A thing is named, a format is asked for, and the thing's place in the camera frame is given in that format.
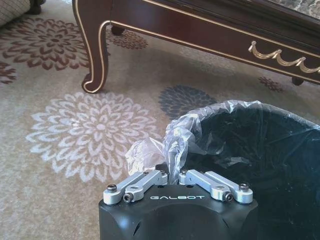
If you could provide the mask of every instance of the table top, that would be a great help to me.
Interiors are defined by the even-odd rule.
[[[320,1],[319,0],[269,0],[269,1],[320,20]]]

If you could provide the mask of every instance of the patterned carpet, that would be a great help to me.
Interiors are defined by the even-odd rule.
[[[107,29],[100,94],[68,0],[0,28],[0,236],[99,239],[98,202],[124,154],[191,109],[259,100],[320,123],[320,86],[146,35]]]

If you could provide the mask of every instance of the bolt head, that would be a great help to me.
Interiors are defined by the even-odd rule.
[[[117,191],[117,185],[109,184],[106,190],[108,193],[114,193]]]
[[[129,192],[123,195],[122,199],[126,204],[129,204],[134,199],[134,196],[132,195],[132,193]]]
[[[249,184],[248,183],[240,183],[239,184],[239,190],[243,192],[248,192],[249,191]]]
[[[231,192],[225,192],[222,198],[224,202],[228,202],[228,203],[230,203],[233,199],[234,199],[234,196],[232,196]]]

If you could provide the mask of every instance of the trash can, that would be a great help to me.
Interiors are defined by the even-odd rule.
[[[230,100],[173,120],[162,158],[149,151],[153,143],[132,146],[135,170],[152,155],[167,163],[171,184],[181,168],[247,182],[259,204],[259,240],[320,239],[320,126],[259,101]]]

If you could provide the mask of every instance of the coffee table leg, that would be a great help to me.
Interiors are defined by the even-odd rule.
[[[304,82],[304,80],[302,78],[295,77],[295,76],[292,77],[291,81],[296,86],[300,86]]]
[[[95,94],[104,87],[108,74],[106,25],[110,24],[112,0],[72,0],[72,5],[90,68],[82,88],[87,93]]]

